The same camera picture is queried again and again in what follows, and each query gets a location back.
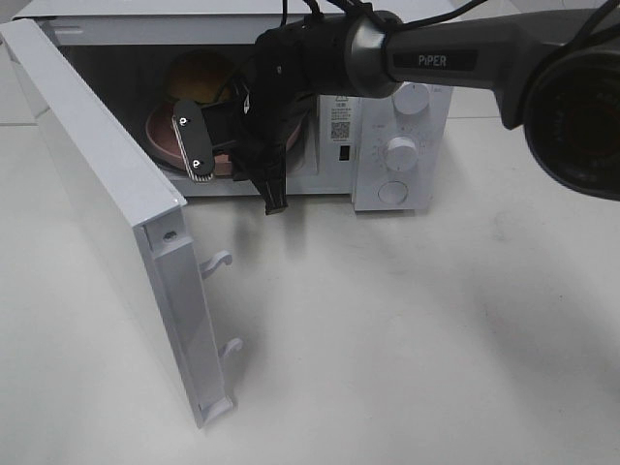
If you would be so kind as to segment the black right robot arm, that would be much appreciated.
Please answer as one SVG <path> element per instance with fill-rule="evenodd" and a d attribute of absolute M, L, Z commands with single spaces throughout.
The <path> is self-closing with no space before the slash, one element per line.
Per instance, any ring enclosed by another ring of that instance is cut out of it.
<path fill-rule="evenodd" d="M 282 211 L 285 150 L 319 95 L 385 98 L 405 81 L 490 90 L 507 129 L 554 180 L 580 194 L 619 197 L 619 5 L 462 21 L 402 22 L 349 1 L 263 32 L 255 76 L 237 100 L 202 111 L 208 153 L 227 151 Z"/>

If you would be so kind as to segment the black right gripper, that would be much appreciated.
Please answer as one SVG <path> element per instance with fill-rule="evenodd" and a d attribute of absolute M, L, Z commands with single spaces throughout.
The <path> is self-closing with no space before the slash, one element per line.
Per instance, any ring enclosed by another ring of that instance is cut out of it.
<path fill-rule="evenodd" d="M 266 215 L 288 207 L 287 143 L 310 110 L 310 91 L 257 82 L 227 98 L 201 105 L 201 173 L 214 172 L 225 152 L 252 181 Z"/>

